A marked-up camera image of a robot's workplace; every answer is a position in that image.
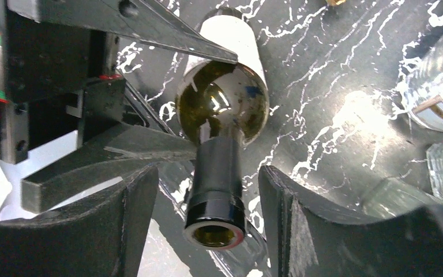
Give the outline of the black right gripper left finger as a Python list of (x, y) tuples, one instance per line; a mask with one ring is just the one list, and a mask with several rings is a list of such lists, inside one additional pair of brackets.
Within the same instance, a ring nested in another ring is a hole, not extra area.
[(0, 276), (136, 276), (158, 182), (148, 166), (32, 219), (0, 221)]

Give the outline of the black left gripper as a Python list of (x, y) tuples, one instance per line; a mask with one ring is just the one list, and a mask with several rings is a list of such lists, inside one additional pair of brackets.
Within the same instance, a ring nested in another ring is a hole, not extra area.
[(74, 130), (85, 143), (21, 181), (24, 210), (39, 214), (148, 164), (194, 159), (181, 137), (119, 124), (121, 20), (118, 1), (0, 1), (0, 160), (20, 163)]

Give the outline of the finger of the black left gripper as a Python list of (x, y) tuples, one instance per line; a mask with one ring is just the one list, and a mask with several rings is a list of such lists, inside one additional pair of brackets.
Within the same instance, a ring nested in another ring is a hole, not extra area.
[(159, 1), (8, 1), (7, 7), (39, 23), (114, 33), (137, 42), (226, 63), (237, 55), (204, 38)]

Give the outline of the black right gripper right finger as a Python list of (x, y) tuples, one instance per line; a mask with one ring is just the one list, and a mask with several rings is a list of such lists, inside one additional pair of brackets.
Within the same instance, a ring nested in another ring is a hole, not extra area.
[(443, 205), (380, 219), (274, 166), (260, 168), (258, 184), (273, 276), (443, 276)]

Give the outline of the green bottle with black capsule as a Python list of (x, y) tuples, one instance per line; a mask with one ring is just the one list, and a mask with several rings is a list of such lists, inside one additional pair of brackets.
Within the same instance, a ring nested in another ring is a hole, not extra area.
[(241, 149), (253, 142), (269, 114), (269, 93), (257, 39), (237, 9), (220, 7), (198, 25), (200, 34), (236, 53), (235, 64), (189, 56), (176, 97), (184, 135), (197, 147), (195, 173), (222, 175), (221, 186), (242, 183)]

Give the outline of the clear round glass bottle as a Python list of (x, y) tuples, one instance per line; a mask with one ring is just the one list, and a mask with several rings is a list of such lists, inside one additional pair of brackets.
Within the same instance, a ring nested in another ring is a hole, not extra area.
[(443, 132), (443, 35), (400, 86), (411, 120)]

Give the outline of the clear bottle with cork stopper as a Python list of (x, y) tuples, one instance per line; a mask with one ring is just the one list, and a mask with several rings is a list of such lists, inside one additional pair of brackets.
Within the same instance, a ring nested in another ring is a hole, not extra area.
[(365, 214), (387, 219), (429, 204), (443, 204), (443, 200), (400, 178), (390, 177), (366, 191), (359, 205)]

